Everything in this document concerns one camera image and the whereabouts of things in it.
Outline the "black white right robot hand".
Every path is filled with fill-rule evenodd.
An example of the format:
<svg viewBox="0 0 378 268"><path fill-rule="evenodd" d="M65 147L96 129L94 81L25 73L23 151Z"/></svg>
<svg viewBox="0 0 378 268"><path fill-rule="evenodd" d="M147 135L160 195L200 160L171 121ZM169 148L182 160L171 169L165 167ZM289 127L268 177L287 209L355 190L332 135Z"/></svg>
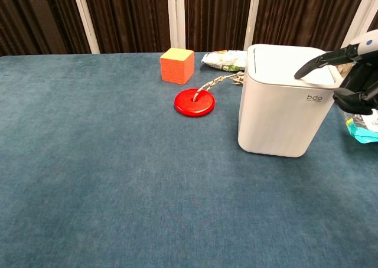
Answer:
<svg viewBox="0 0 378 268"><path fill-rule="evenodd" d="M319 55L304 64L294 75L300 79L327 65L353 66L333 99L341 110L356 115L371 115L377 109L377 30L354 38L348 46Z"/></svg>

